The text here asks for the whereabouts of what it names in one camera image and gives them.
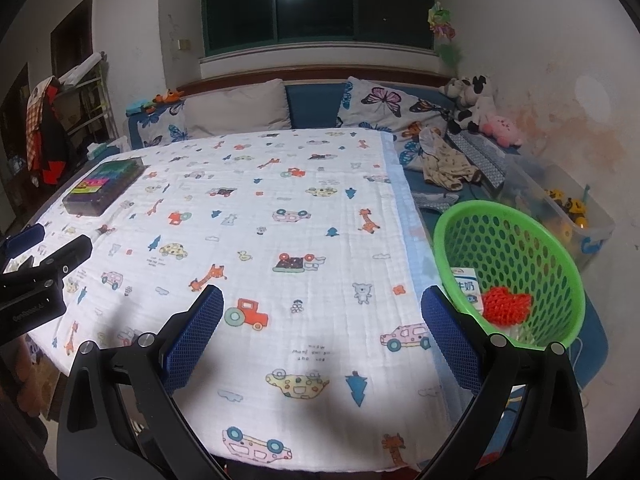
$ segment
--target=wooden headboard trim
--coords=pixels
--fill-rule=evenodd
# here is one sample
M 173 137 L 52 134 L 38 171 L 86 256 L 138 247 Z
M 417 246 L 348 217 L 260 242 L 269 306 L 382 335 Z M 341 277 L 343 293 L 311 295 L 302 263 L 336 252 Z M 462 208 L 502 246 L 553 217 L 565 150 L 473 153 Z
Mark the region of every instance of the wooden headboard trim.
M 295 66 L 284 68 L 270 68 L 255 72 L 243 72 L 233 75 L 223 75 L 208 79 L 193 81 L 178 87 L 185 95 L 199 94 L 211 90 L 223 88 L 233 88 L 237 86 L 264 83 L 271 79 L 282 79 L 283 81 L 300 80 L 338 80 L 344 81 L 349 76 L 358 79 L 368 79 L 372 81 L 386 83 L 411 84 L 418 86 L 440 87 L 449 81 L 449 77 L 434 74 L 431 72 L 420 72 L 418 70 L 404 70 L 401 68 L 381 68 L 378 66 Z

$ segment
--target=blue gripper pad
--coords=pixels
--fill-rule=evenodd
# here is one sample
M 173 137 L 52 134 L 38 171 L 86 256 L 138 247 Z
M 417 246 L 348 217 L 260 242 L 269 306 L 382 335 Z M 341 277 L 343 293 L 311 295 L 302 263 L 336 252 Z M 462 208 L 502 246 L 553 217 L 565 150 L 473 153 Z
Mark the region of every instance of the blue gripper pad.
M 188 320 L 169 351 L 164 354 L 162 385 L 169 396 L 187 385 L 196 363 L 222 318 L 224 304 L 222 291 L 216 286 L 207 285 L 191 308 L 178 314 L 186 314 Z
M 4 241 L 4 254 L 16 258 L 44 240 L 44 227 L 34 224 Z
M 430 286 L 424 291 L 420 306 L 422 318 L 459 386 L 471 390 L 476 396 L 483 382 L 480 356 L 454 318 L 455 308 L 437 286 Z

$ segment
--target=window frame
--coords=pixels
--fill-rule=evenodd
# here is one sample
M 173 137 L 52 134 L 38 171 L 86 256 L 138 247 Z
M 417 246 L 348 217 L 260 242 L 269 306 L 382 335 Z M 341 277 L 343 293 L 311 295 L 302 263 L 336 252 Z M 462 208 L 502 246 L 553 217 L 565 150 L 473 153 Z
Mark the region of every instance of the window frame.
M 273 39 L 264 41 L 254 41 L 251 43 L 236 44 L 234 46 L 227 46 L 222 48 L 211 49 L 209 44 L 209 26 L 207 16 L 207 0 L 200 0 L 200 6 L 202 11 L 202 35 L 204 39 L 204 57 L 213 57 L 220 54 L 229 54 L 231 52 L 242 52 L 243 50 L 249 50 L 252 48 L 260 48 L 264 46 L 277 46 L 277 45 L 290 45 L 297 43 L 375 43 L 380 45 L 393 45 L 401 46 L 404 48 L 415 48 L 423 50 L 425 52 L 432 52 L 434 47 L 434 36 L 431 35 L 431 45 L 429 47 L 408 45 L 404 43 L 389 43 L 385 41 L 371 41 L 371 40 L 358 40 L 359 27 L 358 27 L 358 2 L 359 0 L 353 0 L 353 35 L 350 38 L 346 36 L 300 36 L 297 38 L 286 38 L 281 40 L 278 37 L 278 16 L 276 8 L 276 0 L 271 0 L 271 22 L 273 24 Z M 424 19 L 424 26 L 428 27 L 426 21 L 426 15 Z

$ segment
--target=red plaid shirt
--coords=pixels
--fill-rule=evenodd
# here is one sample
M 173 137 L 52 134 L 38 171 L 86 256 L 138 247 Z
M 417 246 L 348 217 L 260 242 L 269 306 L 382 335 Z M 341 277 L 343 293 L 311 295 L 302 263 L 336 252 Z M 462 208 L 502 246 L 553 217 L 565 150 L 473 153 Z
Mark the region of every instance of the red plaid shirt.
M 42 104 L 52 80 L 53 76 L 38 83 L 33 92 L 31 92 L 27 103 L 27 168 L 30 171 L 40 169 Z

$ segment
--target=wall switch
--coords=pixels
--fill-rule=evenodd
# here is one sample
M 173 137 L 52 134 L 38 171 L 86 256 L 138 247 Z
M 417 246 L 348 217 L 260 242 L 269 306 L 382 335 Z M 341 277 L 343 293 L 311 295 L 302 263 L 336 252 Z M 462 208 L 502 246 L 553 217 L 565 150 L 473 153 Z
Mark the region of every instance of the wall switch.
M 191 50 L 191 40 L 178 40 L 178 50 Z

